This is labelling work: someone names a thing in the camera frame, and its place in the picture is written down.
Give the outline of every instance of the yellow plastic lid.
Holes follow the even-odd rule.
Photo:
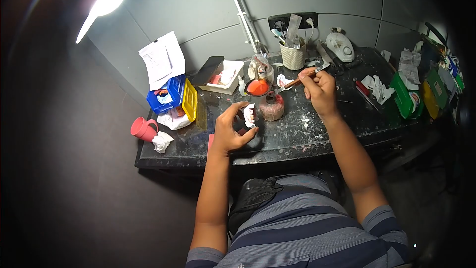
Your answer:
[[[183,90],[182,109],[188,116],[188,120],[193,122],[197,118],[197,90],[192,83],[185,79],[185,89]]]
[[[440,107],[438,107],[437,99],[431,91],[431,87],[430,84],[428,84],[428,81],[425,80],[423,82],[421,92],[423,94],[423,102],[425,102],[425,106],[428,110],[428,113],[430,113],[431,118],[437,119]]]

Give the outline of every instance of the striped shirt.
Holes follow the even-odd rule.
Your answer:
[[[277,181],[317,189],[287,192],[256,210],[238,229],[224,255],[210,247],[188,252],[186,268],[393,267],[407,258],[407,235],[390,206],[359,224],[330,198],[327,183],[299,175]]]

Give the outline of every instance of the black work table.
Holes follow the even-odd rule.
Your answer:
[[[381,113],[366,103],[356,90],[352,78],[362,80],[367,75],[376,74],[388,87],[393,77],[393,71],[373,48],[357,48],[356,56],[362,62],[346,70],[341,76],[335,76],[334,68],[328,67],[326,70],[336,78],[337,107],[360,142],[367,148],[376,144],[390,143],[418,128],[418,120],[402,119],[393,97],[389,98],[384,105],[378,105],[373,98],[374,103],[381,109]],[[281,55],[278,54],[269,54],[267,58],[271,64],[282,62]],[[316,63],[316,66],[322,64],[320,56],[313,59],[320,61]],[[245,77],[243,79],[248,81],[247,69],[250,58],[244,61]],[[275,76],[284,74],[288,79],[295,79],[300,72],[291,71],[283,66],[273,65],[273,67]],[[258,138],[254,140],[254,147],[247,147],[233,153],[234,165],[277,162],[333,153],[326,128],[313,109],[311,102],[305,98],[304,87],[302,85],[295,86],[280,94],[285,102],[282,118],[272,122],[264,121],[262,118],[258,120],[256,125],[259,127],[259,133]],[[159,124],[159,130],[168,133],[174,138],[174,141],[170,143],[163,154],[156,152],[153,144],[140,141],[136,167],[205,166],[208,136],[214,133],[217,116],[230,104],[239,101],[256,103],[257,110],[259,110],[260,99],[251,96],[242,97],[238,93],[238,87],[232,95],[198,89],[196,121],[188,127],[175,131]],[[148,119],[150,118],[156,119],[157,115],[151,111]]]

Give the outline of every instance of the wooden handle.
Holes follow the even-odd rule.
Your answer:
[[[316,71],[309,71],[307,73],[307,76],[312,78],[315,74],[316,74]],[[284,88],[288,89],[291,86],[298,85],[300,82],[301,82],[301,80],[299,78],[297,78],[296,80],[293,80],[292,82],[289,82],[286,85],[284,85]]]

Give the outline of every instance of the pen holder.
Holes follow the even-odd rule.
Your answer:
[[[300,70],[306,64],[306,41],[300,37],[301,49],[288,48],[279,43],[283,64],[287,69]]]

